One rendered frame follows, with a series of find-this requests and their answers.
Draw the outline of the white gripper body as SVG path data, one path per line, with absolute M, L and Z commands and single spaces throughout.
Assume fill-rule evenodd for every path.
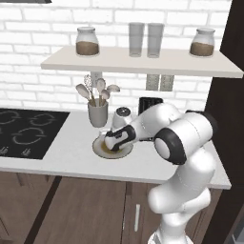
M 99 131 L 99 138 L 101 142 L 104 142 L 105 136 L 107 134 L 107 132 L 109 132 L 111 129 L 103 129 L 101 131 Z

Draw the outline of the cream round plate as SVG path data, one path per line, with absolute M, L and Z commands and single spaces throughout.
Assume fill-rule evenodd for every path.
M 118 152 L 110 151 L 105 142 L 103 136 L 98 136 L 92 143 L 92 150 L 94 153 L 102 158 L 106 159 L 118 159 L 127 156 L 132 151 L 133 145 L 119 150 Z

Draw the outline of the grey utensil pot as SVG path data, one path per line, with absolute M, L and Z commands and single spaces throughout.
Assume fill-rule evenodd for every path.
M 106 125 L 108 120 L 108 102 L 105 101 L 102 106 L 99 105 L 99 99 L 95 99 L 96 106 L 91 102 L 88 103 L 88 114 L 91 124 L 95 128 L 102 128 Z

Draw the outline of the white small appliance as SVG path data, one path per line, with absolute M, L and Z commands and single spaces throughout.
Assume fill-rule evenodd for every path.
M 112 118 L 112 129 L 119 129 L 132 121 L 131 110 L 127 107 L 118 108 Z

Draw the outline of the metal whisk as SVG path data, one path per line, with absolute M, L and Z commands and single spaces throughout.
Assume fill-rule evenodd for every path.
M 89 74 L 84 76 L 84 83 L 87 89 L 89 90 L 91 94 L 91 99 L 94 99 L 93 93 L 92 93 L 92 78 Z

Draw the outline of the black toaster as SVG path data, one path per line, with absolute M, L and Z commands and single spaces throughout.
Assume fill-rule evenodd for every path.
M 158 97 L 140 97 L 139 105 L 138 105 L 138 113 L 141 114 L 143 111 L 150 108 L 151 106 L 157 105 L 162 102 L 163 99 Z

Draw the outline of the black hob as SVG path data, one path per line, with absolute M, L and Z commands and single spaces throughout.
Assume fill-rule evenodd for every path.
M 42 160 L 69 115 L 0 108 L 0 156 Z

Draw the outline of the glass jar with brown filling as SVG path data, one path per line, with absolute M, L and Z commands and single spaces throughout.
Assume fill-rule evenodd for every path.
M 76 37 L 76 53 L 82 56 L 94 56 L 100 52 L 94 27 L 79 27 Z
M 191 43 L 190 54 L 208 57 L 214 54 L 214 29 L 198 28 Z

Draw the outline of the clear drinking glass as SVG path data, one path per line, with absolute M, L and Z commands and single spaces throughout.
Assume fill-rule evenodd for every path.
M 163 31 L 161 23 L 148 24 L 148 57 L 157 58 L 160 55 Z
M 140 57 L 142 52 L 145 24 L 131 22 L 129 24 L 129 54 L 130 57 Z

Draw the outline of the brown cupboard under hob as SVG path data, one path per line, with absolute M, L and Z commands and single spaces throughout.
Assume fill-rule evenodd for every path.
M 0 172 L 0 244 L 24 244 L 53 175 Z

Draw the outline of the dark brown tall cupboard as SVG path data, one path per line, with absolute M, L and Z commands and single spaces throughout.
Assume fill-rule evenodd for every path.
M 244 0 L 233 0 L 220 51 L 244 71 Z M 218 123 L 213 144 L 232 187 L 218 200 L 202 244 L 228 244 L 244 205 L 244 77 L 214 78 L 205 111 Z

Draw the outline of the dark extractor hood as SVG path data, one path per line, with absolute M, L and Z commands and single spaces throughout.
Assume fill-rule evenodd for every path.
M 0 0 L 0 3 L 13 3 L 13 4 L 50 4 L 51 0 Z

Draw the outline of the grey wall socket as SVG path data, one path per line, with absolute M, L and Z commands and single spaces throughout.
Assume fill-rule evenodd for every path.
M 146 82 L 147 91 L 157 91 L 159 84 L 159 75 L 158 74 L 148 74 Z
M 98 78 L 102 77 L 102 72 L 101 71 L 92 71 L 91 72 L 91 80 L 95 82 Z
M 171 92 L 173 90 L 173 81 L 174 81 L 173 75 L 162 75 L 160 90 L 162 92 Z

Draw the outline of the cream wall shelf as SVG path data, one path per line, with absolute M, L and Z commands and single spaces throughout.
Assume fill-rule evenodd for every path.
M 163 75 L 242 78 L 244 71 L 220 51 L 213 57 L 194 57 L 187 50 L 162 50 L 158 58 L 130 57 L 127 48 L 101 47 L 97 56 L 82 57 L 67 46 L 41 63 L 43 70 L 102 71 Z

